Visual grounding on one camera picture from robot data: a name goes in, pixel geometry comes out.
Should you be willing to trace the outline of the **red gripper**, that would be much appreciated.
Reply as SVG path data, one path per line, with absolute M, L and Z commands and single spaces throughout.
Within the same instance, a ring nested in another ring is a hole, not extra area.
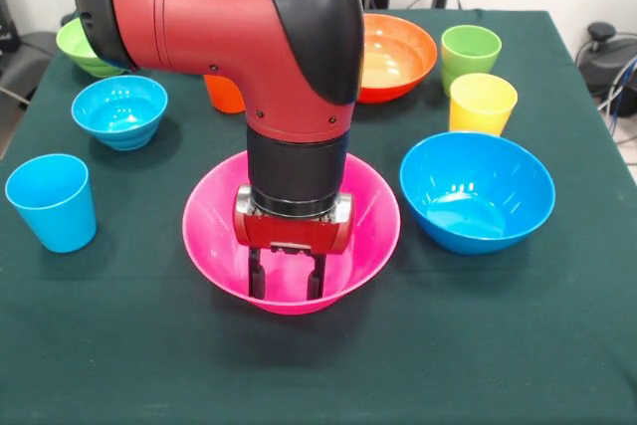
M 255 299 L 263 299 L 266 292 L 266 273 L 261 265 L 260 249 L 276 247 L 309 250 L 314 268 L 308 277 L 307 299 L 318 300 L 323 296 L 324 254 L 342 253 L 352 235 L 352 219 L 336 223 L 235 213 L 233 223 L 237 241 L 250 248 L 249 296 Z

